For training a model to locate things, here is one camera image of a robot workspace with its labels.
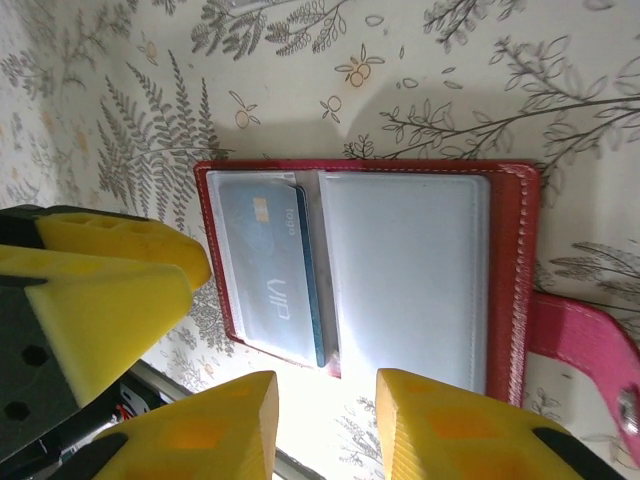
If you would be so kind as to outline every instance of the yellow foam pad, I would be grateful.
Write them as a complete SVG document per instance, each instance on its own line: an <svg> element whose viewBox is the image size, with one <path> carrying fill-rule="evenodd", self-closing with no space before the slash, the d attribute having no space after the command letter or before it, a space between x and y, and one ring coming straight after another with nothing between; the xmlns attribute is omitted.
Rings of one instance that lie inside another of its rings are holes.
<svg viewBox="0 0 640 480"><path fill-rule="evenodd" d="M274 372L258 372L106 430L127 443L95 480L271 480L278 425Z"/></svg>
<svg viewBox="0 0 640 480"><path fill-rule="evenodd" d="M532 412L396 369L378 371L376 415L390 480L578 480L532 433Z"/></svg>
<svg viewBox="0 0 640 480"><path fill-rule="evenodd" d="M155 220L77 212L47 215L35 223L50 250L177 265L192 290L211 277L202 245Z"/></svg>
<svg viewBox="0 0 640 480"><path fill-rule="evenodd" d="M192 301L174 265L0 245L0 275L47 280L25 293L80 406L184 318Z"/></svg>

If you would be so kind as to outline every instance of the card chip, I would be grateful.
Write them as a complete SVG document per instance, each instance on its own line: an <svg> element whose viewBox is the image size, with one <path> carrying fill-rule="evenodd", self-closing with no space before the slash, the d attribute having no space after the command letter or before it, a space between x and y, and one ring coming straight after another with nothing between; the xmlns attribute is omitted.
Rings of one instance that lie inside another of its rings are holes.
<svg viewBox="0 0 640 480"><path fill-rule="evenodd" d="M269 223L269 209L267 208L266 198L253 197L253 211L258 222Z"/></svg>

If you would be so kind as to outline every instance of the mounting hole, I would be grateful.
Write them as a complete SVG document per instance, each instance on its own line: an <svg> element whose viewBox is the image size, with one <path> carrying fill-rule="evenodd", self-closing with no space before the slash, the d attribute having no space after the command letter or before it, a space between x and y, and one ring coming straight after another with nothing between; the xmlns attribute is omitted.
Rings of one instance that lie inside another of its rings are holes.
<svg viewBox="0 0 640 480"><path fill-rule="evenodd" d="M31 414L29 407L24 402L11 402L4 407L4 414L9 420L22 422Z"/></svg>
<svg viewBox="0 0 640 480"><path fill-rule="evenodd" d="M40 367L49 360L49 355L44 348L36 345L29 345L22 351L22 360L32 367Z"/></svg>

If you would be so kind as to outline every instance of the pink strap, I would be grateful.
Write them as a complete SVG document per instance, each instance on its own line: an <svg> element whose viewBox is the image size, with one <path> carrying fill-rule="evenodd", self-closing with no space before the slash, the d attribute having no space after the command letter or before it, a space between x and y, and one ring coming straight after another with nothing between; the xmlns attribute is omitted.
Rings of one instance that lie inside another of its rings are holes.
<svg viewBox="0 0 640 480"><path fill-rule="evenodd" d="M534 293L530 351L572 365L587 375L600 391L632 458L640 464L640 434L622 425L619 396L640 392L640 352L611 316L578 301Z"/></svg>

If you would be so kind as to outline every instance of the floral wallpaper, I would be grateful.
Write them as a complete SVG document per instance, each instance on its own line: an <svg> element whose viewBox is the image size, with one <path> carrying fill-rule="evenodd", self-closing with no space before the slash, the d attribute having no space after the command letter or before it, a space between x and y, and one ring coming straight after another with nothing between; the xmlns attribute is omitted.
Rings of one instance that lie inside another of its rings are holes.
<svg viewBox="0 0 640 480"><path fill-rule="evenodd" d="M150 216L205 241L193 165L527 158L536 288L640 342L640 6L622 0L0 0L0 206ZM383 478L369 392L229 342L215 285L145 359L198 391L275 369L278 445ZM530 355L525 406L640 478L593 384Z"/></svg>

